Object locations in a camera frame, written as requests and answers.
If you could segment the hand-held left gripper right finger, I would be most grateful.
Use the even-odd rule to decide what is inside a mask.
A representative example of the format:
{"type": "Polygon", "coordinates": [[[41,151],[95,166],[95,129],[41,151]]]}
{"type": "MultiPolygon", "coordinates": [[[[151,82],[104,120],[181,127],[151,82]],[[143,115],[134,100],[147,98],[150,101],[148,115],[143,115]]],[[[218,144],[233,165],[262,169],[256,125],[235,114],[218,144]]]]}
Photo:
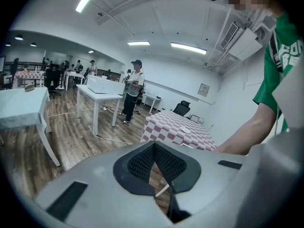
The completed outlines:
{"type": "Polygon", "coordinates": [[[154,142],[155,164],[171,189],[168,213],[154,228],[171,225],[236,228],[240,199],[229,186],[245,158],[154,142]]]}

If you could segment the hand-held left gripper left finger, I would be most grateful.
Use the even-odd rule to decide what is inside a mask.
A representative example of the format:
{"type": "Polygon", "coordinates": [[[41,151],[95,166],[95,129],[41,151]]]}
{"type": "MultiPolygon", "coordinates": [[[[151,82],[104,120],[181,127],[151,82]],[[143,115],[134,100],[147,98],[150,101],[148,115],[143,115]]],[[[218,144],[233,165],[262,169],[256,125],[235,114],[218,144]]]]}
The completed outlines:
{"type": "Polygon", "coordinates": [[[143,144],[134,144],[91,156],[49,182],[35,202],[44,210],[73,182],[86,189],[64,223],[74,228],[166,228],[172,222],[153,196],[134,195],[125,190],[113,175],[114,163],[143,144]]]}

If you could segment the person's right forearm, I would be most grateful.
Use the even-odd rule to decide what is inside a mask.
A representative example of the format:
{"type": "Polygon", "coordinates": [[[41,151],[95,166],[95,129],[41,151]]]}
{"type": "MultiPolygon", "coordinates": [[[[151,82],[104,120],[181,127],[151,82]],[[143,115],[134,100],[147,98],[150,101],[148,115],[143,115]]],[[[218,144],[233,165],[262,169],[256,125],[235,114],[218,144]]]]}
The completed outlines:
{"type": "Polygon", "coordinates": [[[260,103],[255,114],[214,152],[247,155],[251,147],[265,140],[275,122],[275,111],[260,103]]]}

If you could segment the pink checked table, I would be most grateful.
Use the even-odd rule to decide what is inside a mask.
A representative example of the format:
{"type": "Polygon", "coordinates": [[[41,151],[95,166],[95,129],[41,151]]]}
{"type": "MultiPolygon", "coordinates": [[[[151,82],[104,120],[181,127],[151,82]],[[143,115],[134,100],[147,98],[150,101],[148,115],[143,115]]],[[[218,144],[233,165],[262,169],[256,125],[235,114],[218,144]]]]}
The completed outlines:
{"type": "Polygon", "coordinates": [[[215,142],[204,126],[168,110],[146,117],[141,142],[150,140],[186,145],[199,150],[216,149],[215,142]],[[191,134],[182,132],[181,126],[190,129],[191,134]]]}
{"type": "Polygon", "coordinates": [[[45,71],[17,71],[13,78],[12,88],[18,88],[20,85],[25,87],[27,85],[27,80],[33,81],[35,87],[43,87],[44,76],[45,71]]]}

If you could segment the black office chair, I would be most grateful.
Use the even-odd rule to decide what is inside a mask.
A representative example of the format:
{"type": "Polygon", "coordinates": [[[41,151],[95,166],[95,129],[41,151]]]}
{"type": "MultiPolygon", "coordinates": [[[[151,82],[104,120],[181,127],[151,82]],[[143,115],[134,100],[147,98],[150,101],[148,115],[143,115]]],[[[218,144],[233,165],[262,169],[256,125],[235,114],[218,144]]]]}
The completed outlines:
{"type": "Polygon", "coordinates": [[[185,116],[190,111],[189,105],[189,102],[183,100],[177,104],[173,112],[180,116],[185,116]]]}
{"type": "Polygon", "coordinates": [[[55,95],[61,95],[56,91],[56,88],[59,86],[60,81],[60,71],[53,67],[52,69],[47,69],[45,72],[44,85],[48,90],[48,93],[53,98],[55,95]]]}

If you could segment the white table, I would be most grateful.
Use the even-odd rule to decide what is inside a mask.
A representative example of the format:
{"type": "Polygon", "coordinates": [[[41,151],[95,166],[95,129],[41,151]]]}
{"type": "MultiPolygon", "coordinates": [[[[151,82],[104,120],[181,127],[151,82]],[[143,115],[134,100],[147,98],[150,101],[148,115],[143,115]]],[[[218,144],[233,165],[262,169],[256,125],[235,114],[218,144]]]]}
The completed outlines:
{"type": "Polygon", "coordinates": [[[83,93],[84,95],[88,96],[94,102],[93,108],[93,135],[98,135],[98,112],[99,112],[99,104],[102,101],[109,101],[114,100],[116,101],[116,106],[113,113],[112,118],[112,127],[116,125],[116,119],[118,114],[118,107],[122,96],[120,95],[111,95],[111,94],[97,94],[90,90],[87,85],[76,85],[77,86],[77,102],[76,102],[76,114],[77,118],[80,118],[80,94],[83,93]]]}
{"type": "Polygon", "coordinates": [[[65,72],[65,90],[68,90],[68,83],[69,83],[69,78],[70,77],[76,77],[77,79],[81,79],[81,85],[83,84],[85,77],[80,74],[80,73],[76,73],[74,71],[66,71],[65,72]]]}

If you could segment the white box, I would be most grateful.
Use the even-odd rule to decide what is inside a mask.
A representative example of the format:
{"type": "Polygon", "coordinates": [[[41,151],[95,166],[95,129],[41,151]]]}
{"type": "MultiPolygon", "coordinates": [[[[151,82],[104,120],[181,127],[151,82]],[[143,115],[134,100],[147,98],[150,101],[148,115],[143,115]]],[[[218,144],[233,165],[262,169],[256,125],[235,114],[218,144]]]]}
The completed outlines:
{"type": "Polygon", "coordinates": [[[86,85],[96,94],[122,95],[124,93],[123,83],[103,79],[98,76],[89,75],[86,85]]]}

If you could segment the long white desk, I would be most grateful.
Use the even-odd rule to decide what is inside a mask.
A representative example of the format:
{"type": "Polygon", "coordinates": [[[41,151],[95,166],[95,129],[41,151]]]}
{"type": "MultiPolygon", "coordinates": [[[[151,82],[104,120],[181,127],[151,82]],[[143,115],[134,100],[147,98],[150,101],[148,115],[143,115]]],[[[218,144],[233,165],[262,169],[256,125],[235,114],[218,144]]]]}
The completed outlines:
{"type": "Polygon", "coordinates": [[[152,115],[152,110],[154,108],[155,103],[156,102],[161,102],[162,99],[159,98],[159,97],[157,97],[157,96],[154,96],[154,95],[143,93],[143,104],[144,105],[146,105],[147,99],[151,99],[152,100],[152,104],[151,104],[150,110],[149,110],[149,114],[152,115]]]}

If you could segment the light blue table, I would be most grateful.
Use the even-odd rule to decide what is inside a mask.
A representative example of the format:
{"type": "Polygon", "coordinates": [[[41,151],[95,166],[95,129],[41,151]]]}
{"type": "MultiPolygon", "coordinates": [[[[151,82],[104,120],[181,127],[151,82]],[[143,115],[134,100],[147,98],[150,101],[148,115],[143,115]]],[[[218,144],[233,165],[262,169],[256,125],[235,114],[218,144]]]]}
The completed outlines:
{"type": "Polygon", "coordinates": [[[24,88],[0,91],[0,130],[35,126],[44,148],[56,166],[60,166],[46,133],[51,132],[47,104],[49,93],[46,87],[35,87],[26,92],[24,88]]]}

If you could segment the person's green shirt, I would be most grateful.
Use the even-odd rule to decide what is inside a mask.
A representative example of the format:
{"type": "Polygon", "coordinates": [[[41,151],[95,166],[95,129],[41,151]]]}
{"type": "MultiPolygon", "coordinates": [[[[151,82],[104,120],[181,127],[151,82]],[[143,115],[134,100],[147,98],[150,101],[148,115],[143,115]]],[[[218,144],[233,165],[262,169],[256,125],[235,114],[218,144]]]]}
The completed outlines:
{"type": "Polygon", "coordinates": [[[292,67],[296,66],[303,52],[304,41],[296,25],[284,13],[276,19],[276,28],[264,54],[264,80],[253,99],[256,104],[262,103],[270,107],[275,112],[276,119],[282,112],[272,93],[292,67]]]}

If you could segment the white air conditioner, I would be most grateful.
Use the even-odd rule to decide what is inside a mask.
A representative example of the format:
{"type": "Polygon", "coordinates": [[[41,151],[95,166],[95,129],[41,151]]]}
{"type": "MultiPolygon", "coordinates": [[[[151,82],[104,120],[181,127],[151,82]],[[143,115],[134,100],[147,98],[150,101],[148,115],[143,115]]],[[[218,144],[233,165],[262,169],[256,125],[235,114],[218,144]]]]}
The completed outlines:
{"type": "Polygon", "coordinates": [[[257,38],[258,36],[251,29],[245,28],[234,21],[231,23],[220,46],[230,55],[244,61],[263,47],[257,38]]]}

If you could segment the black railing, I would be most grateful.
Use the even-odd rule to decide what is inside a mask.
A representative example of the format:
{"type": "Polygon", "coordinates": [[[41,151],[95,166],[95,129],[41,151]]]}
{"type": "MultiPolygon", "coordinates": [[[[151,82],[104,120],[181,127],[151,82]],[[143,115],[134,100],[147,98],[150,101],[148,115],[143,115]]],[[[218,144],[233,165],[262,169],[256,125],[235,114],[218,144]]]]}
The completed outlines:
{"type": "MultiPolygon", "coordinates": [[[[14,62],[4,63],[3,71],[0,72],[0,90],[12,89],[12,83],[15,74],[12,74],[11,70],[14,68],[14,66],[15,66],[14,62]]],[[[30,70],[42,71],[43,66],[44,65],[42,63],[18,62],[18,65],[16,67],[16,72],[30,71],[30,70]]],[[[26,83],[27,85],[34,84],[34,82],[30,80],[27,80],[26,83]]]]}

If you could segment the framed wall notice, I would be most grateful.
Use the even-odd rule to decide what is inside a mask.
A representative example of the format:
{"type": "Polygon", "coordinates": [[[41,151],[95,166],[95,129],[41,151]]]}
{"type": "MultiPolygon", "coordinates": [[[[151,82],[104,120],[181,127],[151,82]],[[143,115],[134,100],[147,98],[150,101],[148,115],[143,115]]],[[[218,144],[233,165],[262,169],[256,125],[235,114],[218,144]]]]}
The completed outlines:
{"type": "Polygon", "coordinates": [[[209,93],[210,86],[201,84],[198,90],[198,94],[203,97],[207,97],[209,93]]]}

